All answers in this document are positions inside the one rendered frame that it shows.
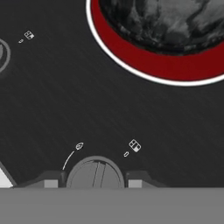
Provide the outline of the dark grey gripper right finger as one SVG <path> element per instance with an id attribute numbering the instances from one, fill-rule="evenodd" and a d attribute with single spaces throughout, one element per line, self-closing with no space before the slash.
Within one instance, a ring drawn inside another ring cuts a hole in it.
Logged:
<path id="1" fill-rule="evenodd" d="M 159 188 L 165 184 L 153 179 L 147 171 L 128 171 L 125 174 L 127 188 Z"/>

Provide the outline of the black hob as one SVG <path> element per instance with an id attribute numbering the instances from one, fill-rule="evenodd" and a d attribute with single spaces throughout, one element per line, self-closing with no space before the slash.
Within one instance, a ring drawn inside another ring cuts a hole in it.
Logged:
<path id="1" fill-rule="evenodd" d="M 163 186 L 224 187 L 224 81 L 172 87 L 118 66 L 85 0 L 0 0 L 0 162 L 16 184 L 103 156 Z"/>

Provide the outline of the red white-rimmed pan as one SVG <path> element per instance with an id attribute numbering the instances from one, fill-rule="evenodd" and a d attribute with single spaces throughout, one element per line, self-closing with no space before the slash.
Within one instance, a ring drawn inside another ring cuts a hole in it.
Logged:
<path id="1" fill-rule="evenodd" d="M 94 40 L 118 66 L 159 84 L 224 81 L 224 0 L 86 0 Z"/>

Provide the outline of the grey round hob knob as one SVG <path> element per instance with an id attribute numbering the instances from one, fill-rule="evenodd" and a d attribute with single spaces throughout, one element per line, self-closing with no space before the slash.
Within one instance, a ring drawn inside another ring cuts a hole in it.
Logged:
<path id="1" fill-rule="evenodd" d="M 0 38 L 0 74 L 7 68 L 11 61 L 11 49 L 7 42 Z"/>
<path id="2" fill-rule="evenodd" d="M 101 156 L 83 158 L 69 172 L 66 187 L 73 189 L 124 188 L 124 177 L 118 166 Z"/>

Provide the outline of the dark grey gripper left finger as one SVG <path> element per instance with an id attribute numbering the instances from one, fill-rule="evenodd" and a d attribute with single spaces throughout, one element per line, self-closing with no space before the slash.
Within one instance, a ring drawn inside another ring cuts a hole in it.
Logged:
<path id="1" fill-rule="evenodd" d="M 45 171 L 38 177 L 19 184 L 18 188 L 61 188 L 66 185 L 67 175 L 64 171 Z"/>

